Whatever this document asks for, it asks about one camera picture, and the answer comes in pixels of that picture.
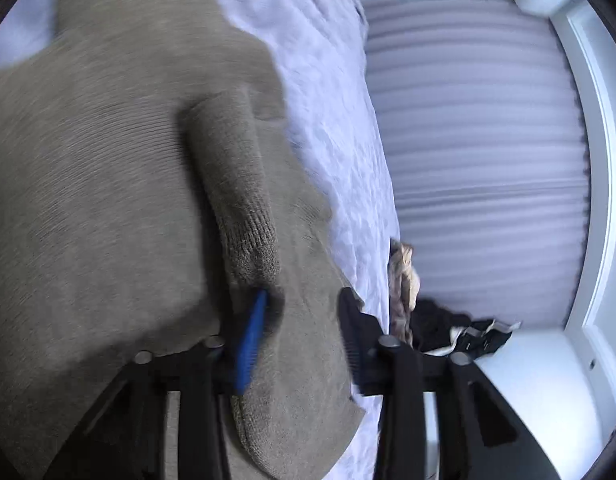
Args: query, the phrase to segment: wrinkled white sheet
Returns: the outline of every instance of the wrinkled white sheet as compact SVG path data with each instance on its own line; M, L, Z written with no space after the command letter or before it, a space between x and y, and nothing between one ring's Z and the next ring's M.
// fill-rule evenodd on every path
M389 326L389 238L399 225L368 94L359 0L219 0L228 19L264 41L285 88L288 139L333 207L331 251L384 330ZM20 0L0 27L0 66L53 37L54 0ZM373 476L381 399L355 399L367 414L328 480Z

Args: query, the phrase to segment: black and white garment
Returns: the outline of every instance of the black and white garment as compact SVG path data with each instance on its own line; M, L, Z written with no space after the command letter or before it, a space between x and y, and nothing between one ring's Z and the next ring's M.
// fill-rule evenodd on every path
M507 325L496 319L473 320L455 314L429 298L419 298L410 316L412 346L430 355L464 352L473 359L493 354L510 339L521 323Z

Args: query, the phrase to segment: brown sweater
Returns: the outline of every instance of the brown sweater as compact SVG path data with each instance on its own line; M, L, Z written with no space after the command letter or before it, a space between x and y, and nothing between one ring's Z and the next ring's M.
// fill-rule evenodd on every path
M345 280L268 51L215 0L59 0L58 25L0 71L0 445L40 478L136 351L188 348L265 286L265 342L232 402L259 468L229 439L233 478L321 478L361 415Z

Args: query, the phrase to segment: bed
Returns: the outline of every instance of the bed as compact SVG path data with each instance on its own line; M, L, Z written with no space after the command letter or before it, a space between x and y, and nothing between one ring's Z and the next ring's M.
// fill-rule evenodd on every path
M367 33L360 0L219 0L229 20L269 47L285 90L287 137L333 207L331 254L384 329L389 323L389 238L399 225L365 84ZM19 0L0 27L0 66L53 39L54 0ZM329 479L371 478L381 399L366 410Z

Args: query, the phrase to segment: gray pleated curtain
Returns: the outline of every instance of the gray pleated curtain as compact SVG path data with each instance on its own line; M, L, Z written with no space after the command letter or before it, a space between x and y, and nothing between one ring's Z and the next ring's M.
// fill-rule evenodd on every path
M367 83L421 294L562 326L581 273L589 158L550 22L503 0L366 0Z

